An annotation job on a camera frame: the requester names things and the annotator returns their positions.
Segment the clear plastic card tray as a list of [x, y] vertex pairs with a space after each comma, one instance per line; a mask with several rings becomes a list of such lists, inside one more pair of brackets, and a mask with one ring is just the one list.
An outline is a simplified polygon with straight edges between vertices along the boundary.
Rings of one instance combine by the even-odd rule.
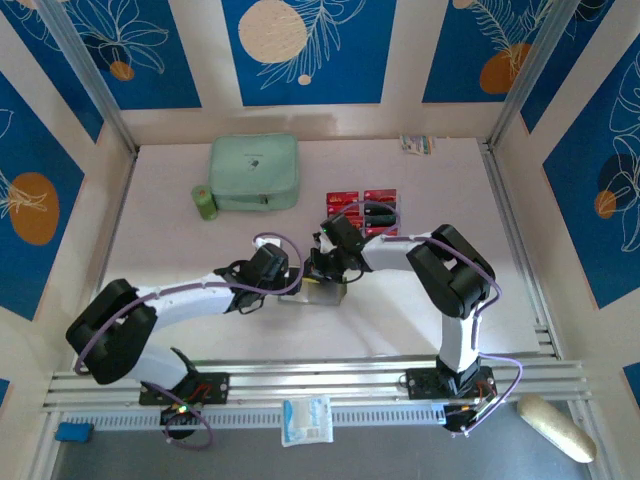
[[[359, 191], [358, 191], [358, 192], [359, 192], [359, 200], [358, 200], [358, 201], [356, 201], [356, 202], [359, 204], [359, 206], [360, 206], [360, 215], [359, 215], [359, 216], [362, 216], [362, 217], [363, 217], [363, 226], [362, 226], [361, 228], [356, 228], [356, 227], [355, 227], [357, 230], [359, 230], [359, 231], [363, 234], [363, 236], [364, 236], [363, 230], [364, 230], [364, 228], [366, 227], [366, 226], [365, 226], [365, 223], [364, 223], [364, 216], [365, 216], [365, 214], [364, 214], [363, 207], [364, 207], [364, 204], [368, 202], [368, 201], [365, 201], [365, 200], [364, 200], [364, 197], [363, 197], [363, 195], [364, 195], [364, 191], [362, 191], [362, 192], [359, 192]], [[399, 201], [399, 195], [398, 195], [398, 192], [397, 192], [397, 196], [398, 196], [398, 198], [397, 198], [397, 201], [395, 202], [395, 204], [396, 204], [396, 211], [395, 211], [395, 213], [394, 213], [394, 215], [396, 216], [396, 223], [393, 225], [393, 227], [396, 227], [396, 228], [397, 228], [397, 232], [398, 232], [398, 234], [399, 234], [399, 231], [400, 231], [400, 220], [399, 220], [399, 207], [398, 207], [398, 201]]]

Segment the green roll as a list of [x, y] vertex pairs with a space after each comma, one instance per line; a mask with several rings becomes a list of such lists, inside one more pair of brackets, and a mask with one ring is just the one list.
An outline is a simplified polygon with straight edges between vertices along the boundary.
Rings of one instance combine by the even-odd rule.
[[191, 195], [203, 220], [210, 221], [217, 217], [218, 211], [209, 185], [194, 186]]

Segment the mint green zip pouch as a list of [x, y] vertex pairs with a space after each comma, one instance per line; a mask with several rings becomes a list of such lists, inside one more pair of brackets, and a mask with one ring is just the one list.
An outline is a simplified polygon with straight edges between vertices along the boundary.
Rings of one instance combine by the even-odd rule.
[[299, 198], [298, 139], [286, 133], [218, 137], [211, 145], [208, 181], [220, 210], [290, 209]]

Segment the printed leaflet pack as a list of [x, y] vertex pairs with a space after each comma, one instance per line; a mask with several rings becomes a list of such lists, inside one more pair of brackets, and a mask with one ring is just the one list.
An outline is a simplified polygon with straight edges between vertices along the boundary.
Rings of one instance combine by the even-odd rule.
[[399, 137], [403, 152], [414, 155], [430, 155], [433, 153], [433, 138], [424, 135], [401, 135]]

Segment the white wipes packet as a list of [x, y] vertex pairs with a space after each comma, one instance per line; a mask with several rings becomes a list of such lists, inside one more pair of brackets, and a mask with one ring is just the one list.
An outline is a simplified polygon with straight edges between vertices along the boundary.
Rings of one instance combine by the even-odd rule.
[[334, 441], [330, 398], [327, 396], [284, 400], [281, 443], [293, 447]]

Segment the black controller board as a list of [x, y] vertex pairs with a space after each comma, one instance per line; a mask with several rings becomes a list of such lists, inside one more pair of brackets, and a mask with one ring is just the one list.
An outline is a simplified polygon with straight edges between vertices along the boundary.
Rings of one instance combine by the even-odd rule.
[[193, 429], [179, 429], [179, 426], [189, 426], [195, 416], [184, 405], [173, 403], [160, 413], [160, 425], [168, 443], [173, 440], [184, 440], [195, 433]]
[[444, 428], [452, 436], [468, 436], [469, 433], [485, 421], [498, 407], [498, 402], [482, 405], [445, 406]]

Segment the blue cloth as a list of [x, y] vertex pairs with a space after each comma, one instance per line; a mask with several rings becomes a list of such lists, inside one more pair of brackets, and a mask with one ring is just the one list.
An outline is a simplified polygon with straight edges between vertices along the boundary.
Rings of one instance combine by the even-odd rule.
[[91, 439], [94, 425], [88, 422], [58, 424], [54, 439], [62, 443], [87, 443]]

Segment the beige oblong loaf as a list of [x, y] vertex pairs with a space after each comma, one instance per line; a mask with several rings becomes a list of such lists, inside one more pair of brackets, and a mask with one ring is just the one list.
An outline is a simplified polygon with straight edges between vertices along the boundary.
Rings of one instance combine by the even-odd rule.
[[522, 396], [517, 411], [531, 428], [572, 460], [588, 464], [596, 459], [597, 446], [593, 439], [541, 396]]

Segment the aluminium rail frame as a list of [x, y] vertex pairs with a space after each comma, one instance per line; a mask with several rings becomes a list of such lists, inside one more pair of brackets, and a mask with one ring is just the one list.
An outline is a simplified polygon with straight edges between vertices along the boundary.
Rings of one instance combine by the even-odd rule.
[[[579, 361], [549, 356], [524, 358], [523, 376], [512, 400], [535, 393], [547, 400], [587, 400], [593, 391]], [[401, 387], [410, 368], [430, 368], [433, 356], [302, 361], [199, 361], [203, 373], [230, 375], [230, 408], [276, 407], [285, 398], [330, 397], [339, 406], [406, 404]], [[101, 386], [69, 371], [53, 374], [43, 402], [46, 412], [133, 410], [140, 385], [131, 379]]]

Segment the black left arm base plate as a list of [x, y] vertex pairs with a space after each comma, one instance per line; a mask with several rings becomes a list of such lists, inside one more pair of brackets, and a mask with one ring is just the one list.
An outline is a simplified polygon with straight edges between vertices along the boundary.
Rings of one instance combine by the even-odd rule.
[[[169, 392], [188, 404], [224, 405], [229, 380], [230, 375], [226, 372], [190, 373]], [[138, 402], [143, 406], [168, 406], [172, 399], [143, 383]]]

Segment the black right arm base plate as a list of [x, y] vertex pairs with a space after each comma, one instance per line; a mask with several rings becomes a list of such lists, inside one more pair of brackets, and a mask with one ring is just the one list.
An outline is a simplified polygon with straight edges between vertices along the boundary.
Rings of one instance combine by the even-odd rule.
[[414, 368], [406, 371], [411, 400], [493, 399], [496, 387], [490, 383], [493, 371], [487, 366], [472, 366], [460, 373], [446, 368]]

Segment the aluminium side rail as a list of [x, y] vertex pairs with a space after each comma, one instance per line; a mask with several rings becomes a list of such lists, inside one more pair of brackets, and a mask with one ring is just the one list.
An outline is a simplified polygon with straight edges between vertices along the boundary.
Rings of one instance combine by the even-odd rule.
[[536, 357], [553, 357], [561, 360], [562, 346], [558, 343], [551, 312], [529, 260], [500, 167], [488, 141], [482, 138], [478, 138], [477, 141], [518, 275], [524, 283], [529, 303], [534, 311], [534, 329], [537, 334], [542, 335], [542, 339], [538, 341], [540, 352]]
[[100, 215], [93, 214], [97, 220], [94, 230], [96, 242], [87, 267], [85, 286], [82, 289], [74, 317], [78, 317], [97, 296], [104, 282], [108, 263], [113, 250], [115, 236], [119, 227], [124, 204], [135, 171], [138, 153], [126, 156], [123, 166], [115, 169], [108, 180], [101, 183], [99, 191], [104, 206]]

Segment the aluminium corner post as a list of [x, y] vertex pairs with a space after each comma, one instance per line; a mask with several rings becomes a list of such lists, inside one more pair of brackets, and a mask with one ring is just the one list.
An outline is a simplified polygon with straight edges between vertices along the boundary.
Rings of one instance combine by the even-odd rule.
[[33, 0], [37, 11], [100, 115], [133, 155], [138, 153], [129, 128], [107, 83], [63, 6], [57, 0]]
[[580, 0], [553, 0], [549, 15], [541, 25], [520, 72], [506, 96], [500, 115], [486, 139], [487, 148], [491, 153], [496, 151], [511, 123], [520, 113], [579, 2]]

